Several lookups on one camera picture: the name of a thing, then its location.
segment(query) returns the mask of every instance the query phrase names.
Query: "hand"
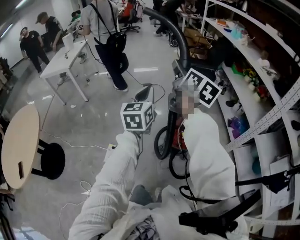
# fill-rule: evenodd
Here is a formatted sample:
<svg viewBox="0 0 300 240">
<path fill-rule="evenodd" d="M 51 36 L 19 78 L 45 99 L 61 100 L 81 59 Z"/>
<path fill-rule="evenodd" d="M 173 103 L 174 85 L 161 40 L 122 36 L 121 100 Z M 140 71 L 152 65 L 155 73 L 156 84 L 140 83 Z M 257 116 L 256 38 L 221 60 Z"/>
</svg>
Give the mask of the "hand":
<svg viewBox="0 0 300 240">
<path fill-rule="evenodd" d="M 53 52 L 56 53 L 56 50 L 57 50 L 56 44 L 53 44 L 52 50 L 53 50 Z"/>
</svg>

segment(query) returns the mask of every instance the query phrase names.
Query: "black cap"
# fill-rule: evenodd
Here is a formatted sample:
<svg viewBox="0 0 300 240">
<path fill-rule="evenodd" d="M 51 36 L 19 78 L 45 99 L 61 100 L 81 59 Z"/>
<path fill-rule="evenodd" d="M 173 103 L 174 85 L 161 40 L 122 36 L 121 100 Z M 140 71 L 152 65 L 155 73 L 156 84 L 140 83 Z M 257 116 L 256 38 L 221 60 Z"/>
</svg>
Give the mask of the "black cap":
<svg viewBox="0 0 300 240">
<path fill-rule="evenodd" d="M 36 22 L 36 24 L 37 24 L 37 23 L 40 23 L 41 20 L 42 20 L 42 18 L 45 17 L 45 16 L 47 16 L 47 13 L 46 13 L 46 12 L 40 13 L 40 14 L 37 16 L 37 22 Z"/>
</svg>

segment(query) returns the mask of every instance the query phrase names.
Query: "white sleeve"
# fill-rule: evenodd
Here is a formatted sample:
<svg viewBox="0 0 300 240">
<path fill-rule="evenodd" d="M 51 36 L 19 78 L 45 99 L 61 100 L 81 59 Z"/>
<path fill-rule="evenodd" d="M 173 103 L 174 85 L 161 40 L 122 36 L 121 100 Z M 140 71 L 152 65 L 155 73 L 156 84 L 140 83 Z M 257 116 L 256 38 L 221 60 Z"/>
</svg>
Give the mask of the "white sleeve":
<svg viewBox="0 0 300 240">
<path fill-rule="evenodd" d="M 86 6 L 80 12 L 80 23 L 79 25 L 90 26 L 89 12 L 87 8 L 91 8 L 91 6 Z"/>
<path fill-rule="evenodd" d="M 216 122 L 195 109 L 184 126 L 183 137 L 191 156 L 189 172 L 195 196 L 212 200 L 235 196 L 235 166 L 220 144 Z"/>
<path fill-rule="evenodd" d="M 69 232 L 69 240 L 89 240 L 107 233 L 126 212 L 134 185 L 138 143 L 130 132 L 116 137 L 118 146 L 96 177 L 89 198 L 82 206 Z"/>
</svg>

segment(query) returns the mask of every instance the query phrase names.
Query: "black pants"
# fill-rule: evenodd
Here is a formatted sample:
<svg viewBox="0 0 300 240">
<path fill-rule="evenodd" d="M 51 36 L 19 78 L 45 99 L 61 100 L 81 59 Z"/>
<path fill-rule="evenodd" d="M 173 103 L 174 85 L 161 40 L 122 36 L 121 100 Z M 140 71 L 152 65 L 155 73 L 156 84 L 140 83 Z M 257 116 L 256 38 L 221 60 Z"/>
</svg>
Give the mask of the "black pants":
<svg viewBox="0 0 300 240">
<path fill-rule="evenodd" d="M 39 64 L 38 57 L 46 64 L 49 64 L 49 59 L 44 52 L 42 48 L 37 49 L 29 58 L 32 61 L 34 67 L 36 68 L 37 72 L 40 73 L 42 72 L 41 65 Z"/>
<path fill-rule="evenodd" d="M 169 18 L 172 23 L 174 23 L 176 26 L 178 26 L 178 19 L 177 19 L 177 15 L 175 12 L 167 13 L 167 14 L 165 14 L 165 17 Z M 157 34 L 166 33 L 167 30 L 168 30 L 168 28 L 161 23 L 160 27 L 157 29 L 156 33 Z"/>
<path fill-rule="evenodd" d="M 108 73 L 112 77 L 114 85 L 120 90 L 126 89 L 128 86 L 121 74 L 120 57 L 116 56 L 115 54 L 112 54 L 108 50 L 107 46 L 102 43 L 96 45 L 95 47 L 100 59 L 102 60 Z"/>
</svg>

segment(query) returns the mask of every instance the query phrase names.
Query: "table leg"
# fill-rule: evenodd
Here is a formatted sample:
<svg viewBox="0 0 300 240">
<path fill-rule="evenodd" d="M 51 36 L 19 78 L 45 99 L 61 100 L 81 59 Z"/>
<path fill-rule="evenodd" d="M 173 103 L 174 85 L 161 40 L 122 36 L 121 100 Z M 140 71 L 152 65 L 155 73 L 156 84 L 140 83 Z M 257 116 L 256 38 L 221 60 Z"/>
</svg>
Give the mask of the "table leg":
<svg viewBox="0 0 300 240">
<path fill-rule="evenodd" d="M 89 59 L 90 59 L 90 60 L 93 62 L 93 64 L 94 64 L 95 73 L 98 73 L 98 72 L 99 72 L 99 68 L 98 68 L 99 62 L 97 62 L 97 61 L 94 59 L 94 57 L 93 57 L 93 55 L 92 55 L 92 52 L 91 52 L 91 50 L 89 49 L 88 44 L 85 45 L 85 49 L 86 49 L 86 52 L 89 54 Z"/>
<path fill-rule="evenodd" d="M 186 26 L 186 19 L 187 19 L 186 17 L 183 17 L 183 18 L 182 18 L 182 27 L 181 27 L 181 31 L 182 31 L 182 32 L 184 32 L 184 28 L 185 28 L 185 26 Z"/>
<path fill-rule="evenodd" d="M 62 100 L 61 96 L 58 94 L 58 92 L 56 91 L 56 89 L 51 85 L 51 83 L 49 82 L 49 80 L 47 78 L 44 78 L 44 80 L 48 83 L 48 85 L 50 86 L 50 88 L 54 91 L 55 95 L 58 97 L 58 99 L 61 101 L 61 103 L 63 105 L 66 105 L 66 102 L 64 100 Z"/>
<path fill-rule="evenodd" d="M 67 70 L 67 73 L 69 74 L 69 77 L 71 78 L 72 82 L 74 83 L 75 87 L 77 88 L 77 90 L 79 91 L 80 95 L 82 96 L 82 98 L 88 102 L 89 100 L 86 98 L 85 94 L 83 93 L 83 91 L 81 90 L 81 88 L 79 87 L 78 83 L 76 82 L 72 72 L 70 69 Z"/>
</svg>

